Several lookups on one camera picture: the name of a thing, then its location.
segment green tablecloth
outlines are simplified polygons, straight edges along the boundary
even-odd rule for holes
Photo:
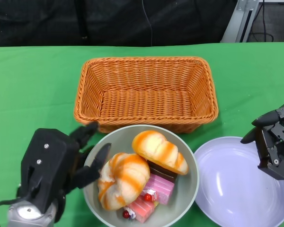
[[[80,70],[91,58],[108,56],[199,56],[213,72],[220,114],[218,119],[181,138],[196,150],[221,136],[243,136],[251,121],[284,103],[284,43],[203,44],[192,46],[15,47],[0,48],[0,200],[15,197],[20,162],[37,128],[64,133],[78,123],[73,117]],[[91,143],[104,135],[97,134]],[[0,223],[7,223],[0,207]],[[67,197],[60,227],[104,225],[87,207],[83,193]],[[175,225],[215,227],[196,204]]]

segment metal stand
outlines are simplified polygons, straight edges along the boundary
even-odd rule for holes
[[[238,0],[221,43],[244,43],[247,41],[258,5],[259,0]]]

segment cake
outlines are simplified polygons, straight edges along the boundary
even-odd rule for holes
[[[151,174],[155,174],[160,176],[172,183],[176,182],[178,174],[175,172],[169,171],[168,169],[164,169],[163,167],[151,162],[147,161],[148,166],[150,167]]]
[[[149,200],[147,199],[147,195],[150,193],[147,193],[147,190],[151,190],[151,193],[156,193],[157,194],[157,199],[153,198],[152,196],[152,201],[158,201],[160,204],[167,205],[169,198],[172,195],[172,191],[174,189],[175,184],[160,177],[155,174],[151,174],[150,179],[146,183],[143,192],[141,193],[142,195],[144,194],[144,200]]]
[[[158,202],[145,201],[139,196],[134,202],[124,207],[123,218],[136,219],[144,223],[155,211]]]

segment toy food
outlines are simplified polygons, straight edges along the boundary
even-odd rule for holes
[[[142,196],[139,196],[134,202],[124,207],[123,218],[137,219],[144,223],[157,205],[158,202],[145,201]]]
[[[132,143],[134,151],[147,159],[151,176],[141,195],[145,201],[167,205],[178,174],[188,173],[188,165],[176,145],[157,131],[143,131]]]
[[[115,154],[102,168],[98,199],[106,210],[120,209],[141,194],[150,178],[150,169],[137,154]]]
[[[157,176],[160,176],[172,183],[176,182],[176,178],[178,174],[169,171],[168,169],[164,169],[163,167],[151,162],[147,161],[148,166],[150,167],[151,174],[155,174]]]
[[[164,178],[157,175],[151,174],[151,177],[146,183],[141,194],[145,193],[144,200],[146,201],[150,201],[149,197],[151,196],[151,201],[158,201],[160,204],[167,205],[174,186],[174,183],[165,180]]]
[[[133,150],[143,158],[180,175],[188,173],[188,165],[176,145],[157,131],[143,131],[132,143]]]

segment bread roll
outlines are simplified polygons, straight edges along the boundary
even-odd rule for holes
[[[157,131],[143,131],[132,143],[133,150],[143,158],[177,174],[188,173],[188,165],[176,145]]]
[[[137,154],[118,153],[102,168],[98,199],[106,210],[117,210],[135,201],[150,178],[150,169]]]

